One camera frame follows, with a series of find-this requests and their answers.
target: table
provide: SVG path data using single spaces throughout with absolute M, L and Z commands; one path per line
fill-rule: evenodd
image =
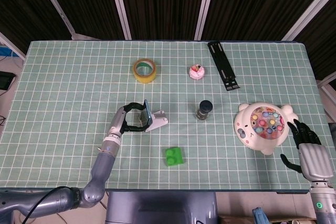
M 291 135 L 264 156 L 234 133 L 241 103 L 291 104 L 320 136 L 335 168 L 336 153 L 304 45 L 222 43 L 241 86 L 227 92 L 206 42 L 34 41 L 0 140 L 0 187 L 83 187 L 117 109 L 147 99 L 169 124 L 125 133 L 107 182 L 110 189 L 308 190 L 307 181 L 281 162 L 299 163 Z M 153 59 L 156 79 L 137 82 L 132 64 Z M 188 69 L 206 69 L 195 81 Z M 212 101 L 206 121 L 197 105 Z M 164 150 L 178 146 L 185 163 L 168 167 Z

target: green toy block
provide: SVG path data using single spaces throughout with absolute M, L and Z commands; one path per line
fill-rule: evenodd
M 168 166 L 183 164 L 181 148 L 166 149 L 166 160 Z

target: black curtain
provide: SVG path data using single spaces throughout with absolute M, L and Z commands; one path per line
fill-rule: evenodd
M 336 71 L 336 0 L 329 0 L 295 38 L 306 46 L 315 77 Z
M 203 40 L 281 40 L 313 0 L 211 0 Z
M 0 0 L 0 31 L 25 54 L 34 40 L 71 39 L 50 0 Z
M 194 39 L 202 0 L 123 1 L 132 39 Z
M 125 39 L 114 0 L 57 0 L 76 33 L 98 39 Z

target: yellow tape roll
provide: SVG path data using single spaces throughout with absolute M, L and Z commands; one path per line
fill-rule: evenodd
M 148 68 L 150 70 L 150 73 L 139 73 L 139 70 L 141 68 Z M 135 78 L 141 83 L 150 83 L 155 79 L 156 65 L 154 61 L 150 59 L 140 59 L 133 65 L 133 73 Z

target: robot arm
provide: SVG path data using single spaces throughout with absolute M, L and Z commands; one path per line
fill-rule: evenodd
M 292 170 L 302 173 L 311 182 L 310 196 L 314 205 L 319 224 L 336 224 L 336 193 L 329 183 L 333 170 L 329 161 L 327 149 L 315 132 L 307 125 L 294 120 L 296 127 L 288 123 L 299 152 L 300 165 L 288 161 L 281 154 L 283 163 Z
M 132 109 L 146 110 L 148 120 L 146 125 L 136 127 L 128 125 L 125 117 Z M 115 114 L 107 136 L 91 170 L 91 181 L 83 189 L 61 187 L 50 192 L 24 193 L 18 191 L 0 191 L 0 223 L 10 223 L 13 210 L 19 210 L 23 215 L 36 218 L 77 207 L 90 208 L 97 204 L 105 194 L 105 182 L 108 180 L 114 161 L 121 145 L 120 138 L 124 132 L 142 132 L 150 124 L 151 113 L 147 101 L 144 104 L 130 103 L 121 107 Z

